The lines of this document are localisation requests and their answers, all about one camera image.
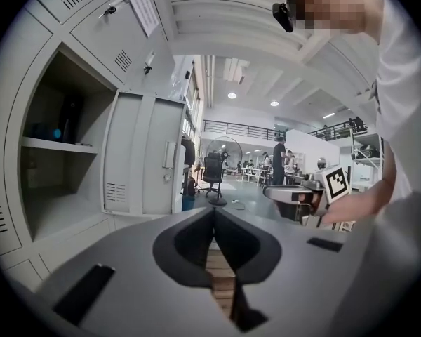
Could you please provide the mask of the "person's right hand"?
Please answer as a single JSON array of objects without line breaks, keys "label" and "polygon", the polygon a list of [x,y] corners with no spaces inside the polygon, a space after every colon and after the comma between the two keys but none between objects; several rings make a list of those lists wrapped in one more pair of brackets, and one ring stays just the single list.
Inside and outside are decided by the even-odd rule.
[{"label": "person's right hand", "polygon": [[322,217],[323,224],[352,222],[371,216],[383,207],[378,196],[371,192],[350,194],[334,201]]}]

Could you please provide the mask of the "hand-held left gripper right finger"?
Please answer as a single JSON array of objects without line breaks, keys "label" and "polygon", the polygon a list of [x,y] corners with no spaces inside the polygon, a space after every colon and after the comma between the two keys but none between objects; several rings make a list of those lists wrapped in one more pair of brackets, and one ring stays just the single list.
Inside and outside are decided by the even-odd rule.
[{"label": "hand-held left gripper right finger", "polygon": [[349,235],[214,210],[214,233],[236,277],[242,336],[329,336],[352,280]]}]

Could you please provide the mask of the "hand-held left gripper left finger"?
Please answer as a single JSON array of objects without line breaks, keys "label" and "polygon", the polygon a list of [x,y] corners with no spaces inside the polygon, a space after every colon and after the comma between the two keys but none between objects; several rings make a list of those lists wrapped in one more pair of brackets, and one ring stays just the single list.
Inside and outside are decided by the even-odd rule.
[{"label": "hand-held left gripper left finger", "polygon": [[61,265],[36,297],[64,336],[237,336],[212,294],[213,210],[122,228]]}]

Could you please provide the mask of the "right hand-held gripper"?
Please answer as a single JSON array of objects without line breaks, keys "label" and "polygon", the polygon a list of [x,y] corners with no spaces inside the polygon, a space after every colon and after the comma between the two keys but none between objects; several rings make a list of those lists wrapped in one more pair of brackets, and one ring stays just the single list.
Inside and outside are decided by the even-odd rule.
[{"label": "right hand-held gripper", "polygon": [[272,200],[282,218],[306,225],[309,218],[322,218],[335,201],[352,191],[349,174],[340,165],[332,165],[304,175],[287,174],[295,181],[292,185],[269,185],[263,195]]}]

